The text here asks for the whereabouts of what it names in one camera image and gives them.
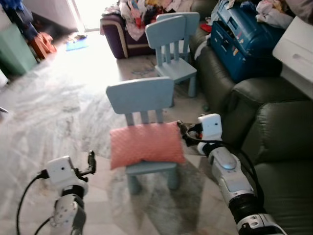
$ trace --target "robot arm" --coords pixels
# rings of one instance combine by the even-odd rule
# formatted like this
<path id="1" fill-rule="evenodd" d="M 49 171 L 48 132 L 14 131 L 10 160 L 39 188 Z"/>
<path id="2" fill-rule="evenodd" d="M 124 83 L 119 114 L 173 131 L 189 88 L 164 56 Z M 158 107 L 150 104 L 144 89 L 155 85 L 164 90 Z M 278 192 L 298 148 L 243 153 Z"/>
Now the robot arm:
<path id="1" fill-rule="evenodd" d="M 87 174 L 96 172 L 94 152 L 88 156 L 89 168 L 83 172 L 73 167 L 69 156 L 48 162 L 47 173 L 60 198 L 50 219 L 51 235 L 82 235 L 86 221 L 83 198 L 88 192 Z"/>
<path id="2" fill-rule="evenodd" d="M 200 123 L 189 129 L 178 121 L 180 132 L 187 146 L 198 145 L 198 151 L 208 157 L 213 176 L 235 219 L 239 235 L 287 235 L 266 213 L 263 203 L 241 171 L 239 159 L 223 146 L 220 116 L 210 114 L 198 119 Z M 191 131 L 201 139 L 191 137 Z"/>

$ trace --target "leather sofa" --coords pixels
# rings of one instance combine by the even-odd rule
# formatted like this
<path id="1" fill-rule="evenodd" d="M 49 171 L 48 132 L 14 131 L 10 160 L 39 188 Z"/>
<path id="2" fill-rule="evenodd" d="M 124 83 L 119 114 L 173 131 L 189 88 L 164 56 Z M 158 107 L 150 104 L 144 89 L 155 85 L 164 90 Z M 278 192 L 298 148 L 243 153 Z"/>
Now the leather sofa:
<path id="1" fill-rule="evenodd" d="M 192 11 L 198 11 L 202 21 L 210 16 L 216 3 L 215 0 L 196 0 Z M 308 99 L 281 77 L 259 77 L 234 83 L 211 47 L 202 49 L 200 56 L 194 61 L 194 54 L 206 35 L 205 31 L 198 28 L 190 38 L 191 60 L 198 70 L 197 79 L 210 111 L 222 116 L 225 141 L 240 147 L 261 105 Z"/>
<path id="2" fill-rule="evenodd" d="M 313 234 L 313 103 L 267 103 L 242 149 L 255 164 L 265 209 L 288 235 Z"/>
<path id="3" fill-rule="evenodd" d="M 201 21 L 216 0 L 195 0 Z M 282 77 L 256 77 L 234 83 L 207 33 L 190 39 L 191 61 L 212 113 L 222 117 L 222 139 L 253 160 L 265 193 L 265 209 L 289 235 L 313 234 L 313 103 Z"/>

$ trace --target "floor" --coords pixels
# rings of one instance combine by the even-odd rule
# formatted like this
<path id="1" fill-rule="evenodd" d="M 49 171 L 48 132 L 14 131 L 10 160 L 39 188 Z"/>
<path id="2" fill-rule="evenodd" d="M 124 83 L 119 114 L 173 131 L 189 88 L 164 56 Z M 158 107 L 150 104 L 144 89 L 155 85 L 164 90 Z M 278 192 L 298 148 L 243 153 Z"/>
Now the floor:
<path id="1" fill-rule="evenodd" d="M 89 176 L 84 235 L 237 234 L 218 186 L 208 177 L 207 160 L 195 149 L 183 147 L 187 161 L 179 166 L 177 191 L 166 187 L 165 175 L 150 174 L 140 178 L 143 191 L 130 196 L 125 169 L 110 171 L 109 131 L 126 123 L 112 110 L 106 87 L 156 76 L 156 61 L 153 55 L 116 61 L 98 32 L 88 42 L 89 47 L 69 52 L 60 45 L 0 92 L 0 104 L 9 111 L 0 120 L 0 235 L 15 234 L 21 194 L 49 160 L 70 155 L 75 167 L 86 167 L 89 149 L 98 169 Z M 164 110 L 166 121 L 195 122 L 203 112 L 203 94 L 189 98 L 187 88 L 176 85 L 175 106 Z M 56 198 L 49 181 L 32 186 L 22 207 L 22 235 L 33 234 L 51 215 Z M 39 234 L 49 233 L 46 225 Z"/>

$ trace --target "blue suitcase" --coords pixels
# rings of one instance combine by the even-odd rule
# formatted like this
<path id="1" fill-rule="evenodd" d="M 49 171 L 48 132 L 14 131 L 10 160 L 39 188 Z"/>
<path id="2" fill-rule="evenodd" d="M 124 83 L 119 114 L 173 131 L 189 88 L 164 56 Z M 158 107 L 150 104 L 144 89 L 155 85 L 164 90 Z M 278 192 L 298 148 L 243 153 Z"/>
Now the blue suitcase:
<path id="1" fill-rule="evenodd" d="M 256 22 L 255 14 L 244 11 L 238 4 L 228 10 L 227 6 L 226 0 L 220 3 L 221 20 L 213 22 L 211 46 L 232 80 L 278 76 L 281 63 L 272 56 L 272 51 L 284 30 Z"/>

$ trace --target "doorway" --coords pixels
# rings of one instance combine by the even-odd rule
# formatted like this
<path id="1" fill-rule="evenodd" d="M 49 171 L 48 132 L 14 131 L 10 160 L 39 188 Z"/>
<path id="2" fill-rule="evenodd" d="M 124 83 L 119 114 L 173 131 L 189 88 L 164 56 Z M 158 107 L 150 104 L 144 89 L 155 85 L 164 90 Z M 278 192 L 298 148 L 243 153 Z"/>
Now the doorway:
<path id="1" fill-rule="evenodd" d="M 74 0 L 73 2 L 85 31 L 88 32 L 99 30 L 104 9 L 117 3 L 117 0 Z"/>

